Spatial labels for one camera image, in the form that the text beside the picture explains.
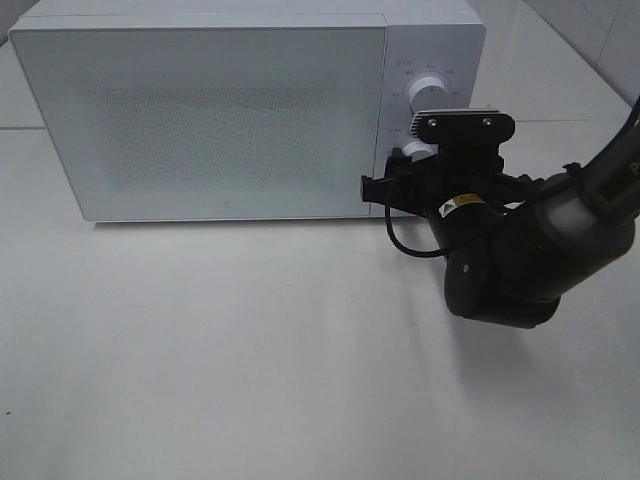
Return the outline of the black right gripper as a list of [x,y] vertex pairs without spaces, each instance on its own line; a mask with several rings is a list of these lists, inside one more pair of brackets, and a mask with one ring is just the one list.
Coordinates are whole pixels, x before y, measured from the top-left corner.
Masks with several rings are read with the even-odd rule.
[[425,217],[429,208],[464,194],[477,194],[501,209],[530,200],[540,190],[540,181],[527,174],[504,172],[505,160],[499,144],[453,146],[435,151],[424,143],[425,156],[395,147],[387,156],[384,175],[363,176],[360,197],[365,203]]

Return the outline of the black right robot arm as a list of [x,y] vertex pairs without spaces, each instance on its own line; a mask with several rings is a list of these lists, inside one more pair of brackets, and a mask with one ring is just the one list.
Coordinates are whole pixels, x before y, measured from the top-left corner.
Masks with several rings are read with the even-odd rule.
[[532,329],[562,296],[625,255],[639,215],[639,113],[586,163],[534,179],[504,171],[514,119],[495,109],[427,110],[411,135],[424,159],[394,149],[361,198],[424,218],[443,258],[444,298],[459,317]]

